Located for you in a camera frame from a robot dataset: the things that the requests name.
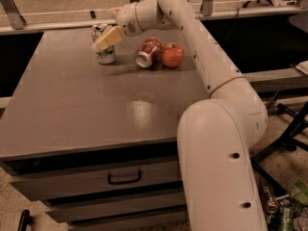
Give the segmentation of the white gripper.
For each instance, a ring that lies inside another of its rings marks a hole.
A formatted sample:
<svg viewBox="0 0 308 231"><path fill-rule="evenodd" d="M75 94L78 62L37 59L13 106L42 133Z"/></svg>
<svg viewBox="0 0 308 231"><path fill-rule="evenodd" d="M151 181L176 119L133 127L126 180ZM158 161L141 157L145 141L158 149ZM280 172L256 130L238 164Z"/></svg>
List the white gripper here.
<svg viewBox="0 0 308 231"><path fill-rule="evenodd" d="M124 34L132 37L141 33L136 16L136 6L137 3L131 3L122 8L110 8L110 14L115 16L115 21L118 26L107 27L104 33L94 42L94 49L96 51L103 51L118 44L124 39Z"/></svg>

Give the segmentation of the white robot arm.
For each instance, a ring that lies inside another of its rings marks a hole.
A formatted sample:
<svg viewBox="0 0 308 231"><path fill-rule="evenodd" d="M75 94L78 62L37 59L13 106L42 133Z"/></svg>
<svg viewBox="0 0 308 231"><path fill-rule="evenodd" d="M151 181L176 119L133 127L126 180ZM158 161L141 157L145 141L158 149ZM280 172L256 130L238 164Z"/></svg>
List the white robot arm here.
<svg viewBox="0 0 308 231"><path fill-rule="evenodd" d="M268 231L249 149L268 124L265 104L193 10L191 0L145 0L110 10L116 26L105 49L124 37L176 28L208 95L181 116L177 147L192 231Z"/></svg>

